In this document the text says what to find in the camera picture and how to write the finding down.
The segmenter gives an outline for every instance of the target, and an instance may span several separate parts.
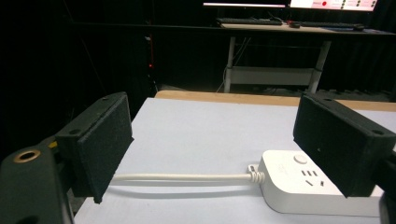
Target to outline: power cord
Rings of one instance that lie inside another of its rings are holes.
[[[282,22],[284,22],[282,19],[280,19],[279,17],[275,17],[271,12],[269,12],[269,11],[267,11],[267,13],[268,13],[268,15],[270,15],[270,17],[272,18],[272,19],[275,19],[275,20],[277,20],[277,21],[282,21]]]
[[[113,181],[195,181],[195,182],[235,182],[250,181],[251,183],[263,183],[263,172],[248,171],[243,175],[174,175],[174,174],[125,174],[114,175]]]
[[[249,39],[247,39],[246,37],[244,38],[244,41],[243,41],[242,44],[241,44],[241,48],[239,48],[239,50],[238,50],[238,51],[235,53],[235,55],[233,56],[233,60],[234,60],[236,57],[238,57],[237,60],[236,60],[236,62],[234,63],[234,65],[237,65],[237,64],[238,64],[239,60],[241,59],[242,55],[243,55],[244,52],[245,52],[245,49],[247,48],[248,43],[250,42],[250,40],[251,40],[251,38],[249,38]],[[225,82],[225,72],[226,72],[226,71],[227,71],[227,65],[224,67],[224,70],[223,70],[223,80],[222,80],[220,86],[218,87],[218,89],[216,90],[216,93],[219,92],[219,90],[221,89],[221,87],[224,85],[224,82]]]

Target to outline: computer monitor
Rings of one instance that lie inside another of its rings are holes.
[[[377,0],[291,0],[291,8],[373,11]]]
[[[286,7],[290,0],[204,0],[204,7]]]

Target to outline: power switch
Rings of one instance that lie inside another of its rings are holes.
[[[308,162],[306,157],[303,156],[303,155],[295,155],[294,156],[294,160],[297,161],[300,164],[306,164]]]

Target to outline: white power strip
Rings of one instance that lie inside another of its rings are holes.
[[[345,198],[302,151],[265,151],[258,171],[265,173],[264,199],[277,212],[379,217],[382,189],[375,187],[367,198]]]

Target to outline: white cable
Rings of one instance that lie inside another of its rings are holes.
[[[247,40],[247,42],[245,43],[245,45],[243,46],[243,48],[242,48],[242,50],[241,50],[241,52],[239,53],[239,56],[238,56],[238,58],[236,59],[236,62],[233,64],[233,65],[237,65],[238,64],[238,62],[239,62],[239,60],[241,59],[241,57],[242,57],[242,55],[244,54],[244,52],[245,52],[245,49],[247,48],[247,46],[248,46],[248,42],[250,42],[250,40],[251,40],[251,38],[249,38],[248,40]]]
[[[233,56],[233,60],[236,58],[236,56],[239,55],[239,53],[241,52],[242,48],[245,46],[246,41],[247,41],[247,38],[245,37],[245,38],[244,38],[244,41],[243,41],[242,44],[241,44],[241,48],[239,48],[239,50],[238,50],[238,51],[235,53],[235,55]]]
[[[251,172],[244,175],[167,175],[167,174],[127,174],[114,175],[113,181],[139,181],[139,180],[163,180],[163,181],[250,181],[262,183],[264,173]]]
[[[225,66],[224,71],[223,71],[223,81],[221,82],[221,85],[219,86],[219,88],[216,90],[216,93],[219,92],[220,88],[222,87],[222,85],[225,82],[225,71],[227,70],[227,66]]]

